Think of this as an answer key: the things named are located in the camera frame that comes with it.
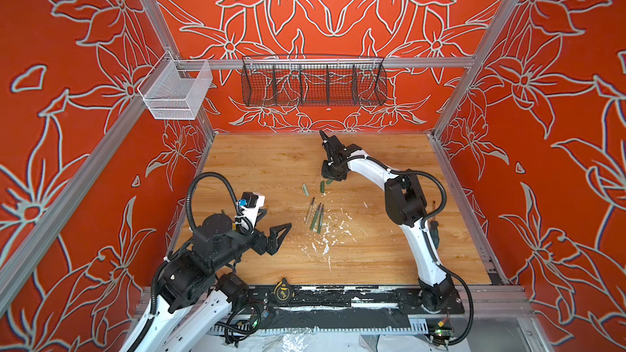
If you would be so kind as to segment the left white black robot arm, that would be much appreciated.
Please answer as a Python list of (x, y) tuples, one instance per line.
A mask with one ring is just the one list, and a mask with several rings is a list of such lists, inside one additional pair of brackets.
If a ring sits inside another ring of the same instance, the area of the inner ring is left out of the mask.
[(262, 321), (262, 304), (249, 299), (249, 286), (232, 268), (252, 250), (274, 255), (292, 226), (269, 233), (242, 234), (224, 213), (208, 217), (174, 254), (158, 267), (145, 313), (122, 346), (124, 351), (189, 351), (207, 332), (223, 329), (227, 343), (253, 335)]

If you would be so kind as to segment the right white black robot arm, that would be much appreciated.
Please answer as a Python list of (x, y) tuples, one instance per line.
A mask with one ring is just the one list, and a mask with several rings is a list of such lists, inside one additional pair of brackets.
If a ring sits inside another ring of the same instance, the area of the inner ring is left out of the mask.
[[(386, 214), (400, 226), (417, 264), (422, 306), (431, 313), (444, 309), (456, 289), (453, 276), (444, 268), (430, 232), (430, 220), (441, 213), (447, 204), (448, 196), (443, 184), (424, 171), (389, 167), (368, 155), (361, 147), (343, 144), (335, 135), (329, 136), (321, 130), (320, 136), (326, 152), (321, 167), (322, 177), (344, 181), (353, 172), (383, 190)], [(432, 211), (427, 210), (420, 178), (430, 180), (440, 191), (440, 204)]]

